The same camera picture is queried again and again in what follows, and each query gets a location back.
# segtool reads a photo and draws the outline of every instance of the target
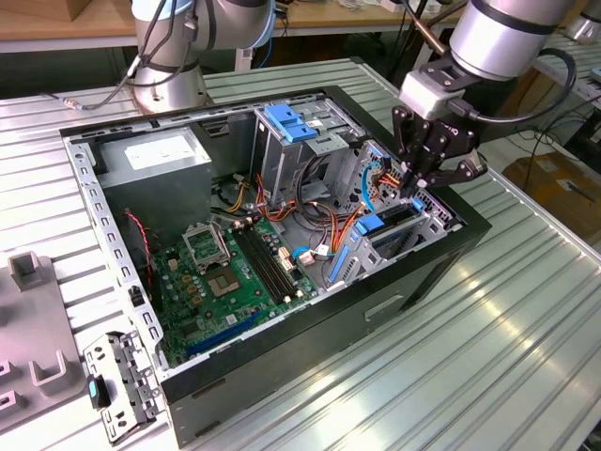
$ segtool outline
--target red cable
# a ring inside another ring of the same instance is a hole
[[[148,286],[150,287],[152,285],[150,279],[150,276],[152,275],[152,268],[150,267],[150,247],[148,245],[148,238],[146,237],[146,232],[144,231],[144,226],[142,225],[140,220],[138,220],[138,218],[136,218],[133,214],[129,213],[128,211],[125,211],[124,214],[135,222],[135,224],[138,226],[138,229],[140,230],[140,233],[142,234],[142,240],[144,240],[144,248],[146,250],[146,264],[148,266]]]

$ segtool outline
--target chip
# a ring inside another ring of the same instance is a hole
[[[200,330],[200,328],[198,327],[198,324],[196,324],[196,322],[190,322],[188,324],[181,326],[181,332],[183,332],[184,335],[186,335],[186,336],[195,334],[199,330]]]
[[[216,298],[240,288],[240,282],[230,267],[210,272],[206,275],[206,280]]]

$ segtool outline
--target slotted aluminum surface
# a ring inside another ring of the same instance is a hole
[[[601,42],[581,45],[556,33],[548,40],[546,47],[564,50],[576,61],[578,79],[572,89],[573,93],[578,94],[585,101],[601,96],[601,84],[590,76],[591,69],[601,68]],[[565,82],[566,68],[561,59],[555,56],[542,56],[536,60],[534,66],[560,85]],[[593,101],[591,105],[601,107],[601,99]]]
[[[391,128],[394,89],[349,60],[207,78],[216,101],[333,84]],[[79,350],[130,326],[56,129],[136,114],[0,101],[0,261],[53,258]],[[187,449],[576,449],[601,417],[599,260],[494,178],[456,187],[493,228],[425,301]],[[41,448],[110,449],[86,396],[0,438]],[[120,449],[175,449],[166,417]]]

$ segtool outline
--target black ram slot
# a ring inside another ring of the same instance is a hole
[[[292,296],[294,288],[284,270],[274,261],[269,250],[254,231],[236,231],[233,236],[273,301],[277,304],[283,303],[285,296]]]
[[[244,243],[244,247],[242,249],[244,251],[244,255],[253,266],[254,271],[258,275],[259,279],[261,279],[261,282],[263,282],[263,285],[265,285],[267,288],[271,298],[277,303],[282,302],[286,293],[281,290],[276,275],[270,270],[270,266],[263,259],[263,257],[256,252],[246,232],[241,233],[240,239]]]
[[[253,232],[242,231],[239,234],[234,234],[234,238],[257,276],[261,279],[261,282],[263,282],[263,285],[265,285],[270,293],[271,298],[276,303],[282,303],[284,301],[284,296],[288,293],[283,290],[282,285],[278,283],[277,275],[269,265],[267,258],[271,258],[271,255],[268,253],[264,256],[260,251],[256,251],[255,246],[253,246],[251,242],[250,233]]]
[[[248,237],[256,252],[259,255],[266,256],[265,262],[270,266],[270,270],[277,277],[280,286],[285,289],[285,294],[292,296],[294,294],[294,288],[290,283],[290,279],[288,279],[282,267],[271,256],[270,249],[263,240],[254,233],[254,231],[248,232]]]

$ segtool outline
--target blue plastic latch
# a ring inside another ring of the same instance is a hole
[[[345,246],[344,249],[342,250],[342,252],[340,253],[340,256],[338,257],[338,261],[336,262],[334,269],[331,271],[330,282],[333,282],[336,279],[336,275],[338,275],[338,272],[340,271],[342,264],[345,262],[345,258],[347,258],[348,250],[349,250],[348,247]]]
[[[290,127],[291,125],[299,125],[297,121],[301,119],[301,115],[290,108],[288,105],[269,105],[265,107],[265,113],[273,122],[273,125],[282,125]]]
[[[376,214],[365,216],[357,220],[357,223],[355,224],[355,227],[362,235],[365,235],[367,232],[371,232],[372,230],[376,230],[382,226],[384,226],[384,223]]]
[[[355,224],[355,228],[357,229],[357,231],[359,233],[361,233],[362,235],[365,235],[367,232],[369,232],[369,230],[367,228],[365,228],[365,225],[361,224],[360,222],[357,222]]]
[[[90,390],[90,396],[96,397],[96,395],[98,394],[98,391],[96,390],[96,381],[90,381],[90,383],[87,386]]]
[[[301,115],[288,105],[266,106],[265,114],[290,143],[297,143],[317,136],[317,131],[309,127],[301,119]]]
[[[422,201],[422,199],[418,199],[417,197],[413,197],[411,199],[411,202],[413,203],[413,207],[417,210],[417,211],[422,211],[425,208],[425,204]]]
[[[317,136],[317,132],[304,122],[302,122],[302,125],[297,125],[296,127],[288,127],[285,130],[282,130],[282,132],[284,133],[285,139],[291,143],[297,143]]]

